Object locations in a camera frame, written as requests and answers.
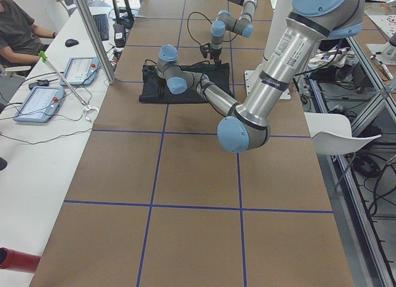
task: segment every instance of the robotic arm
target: robotic arm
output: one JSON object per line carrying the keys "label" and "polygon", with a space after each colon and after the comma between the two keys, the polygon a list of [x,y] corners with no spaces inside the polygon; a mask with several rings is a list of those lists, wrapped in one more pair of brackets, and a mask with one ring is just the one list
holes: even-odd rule
{"label": "robotic arm", "polygon": [[222,10],[218,13],[216,21],[212,24],[212,41],[202,45],[200,52],[206,58],[210,58],[215,64],[221,64],[220,54],[222,53],[224,34],[226,30],[249,38],[253,32],[252,18],[254,11],[257,9],[257,0],[227,0],[243,6],[239,19],[233,18],[228,10]]}
{"label": "robotic arm", "polygon": [[224,93],[204,74],[182,71],[173,46],[160,51],[157,74],[166,79],[171,92],[195,90],[225,116],[217,135],[229,152],[245,152],[268,141],[267,116],[318,41],[356,35],[363,25],[364,0],[292,1],[287,29],[244,103]]}

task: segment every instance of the person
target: person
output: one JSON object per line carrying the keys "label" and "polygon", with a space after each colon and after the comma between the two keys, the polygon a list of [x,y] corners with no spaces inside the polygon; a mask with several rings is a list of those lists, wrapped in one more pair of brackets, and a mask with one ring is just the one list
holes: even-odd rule
{"label": "person", "polygon": [[45,49],[41,38],[55,38],[56,32],[34,24],[35,20],[13,0],[0,0],[0,64],[6,67],[34,65]]}

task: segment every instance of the red cylinder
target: red cylinder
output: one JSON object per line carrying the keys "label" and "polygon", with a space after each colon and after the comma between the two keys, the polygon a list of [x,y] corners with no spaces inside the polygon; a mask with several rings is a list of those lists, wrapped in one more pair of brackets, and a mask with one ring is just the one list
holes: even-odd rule
{"label": "red cylinder", "polygon": [[34,273],[40,262],[40,256],[0,248],[0,268],[16,272]]}

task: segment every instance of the person's arm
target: person's arm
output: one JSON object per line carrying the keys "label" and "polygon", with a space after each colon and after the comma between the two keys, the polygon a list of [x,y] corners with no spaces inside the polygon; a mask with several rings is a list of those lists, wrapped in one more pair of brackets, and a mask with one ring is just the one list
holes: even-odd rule
{"label": "person's arm", "polygon": [[58,34],[57,32],[52,32],[51,30],[45,29],[35,24],[31,24],[30,29],[36,36],[40,38],[55,38]]}
{"label": "person's arm", "polygon": [[0,49],[0,55],[12,63],[35,64],[40,60],[37,55],[15,53],[9,46]]}

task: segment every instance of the black mat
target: black mat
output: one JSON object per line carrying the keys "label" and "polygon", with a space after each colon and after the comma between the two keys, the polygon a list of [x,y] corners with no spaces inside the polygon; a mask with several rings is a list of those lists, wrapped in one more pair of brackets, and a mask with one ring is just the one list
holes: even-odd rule
{"label": "black mat", "polygon": [[[184,71],[201,72],[208,75],[209,79],[224,92],[232,96],[230,92],[230,65],[228,63],[215,66],[214,64],[198,64],[193,66],[181,66]],[[174,95],[166,86],[166,80],[158,78],[154,66],[143,66],[143,91],[139,96],[141,103],[207,103],[193,89],[178,95]]]}

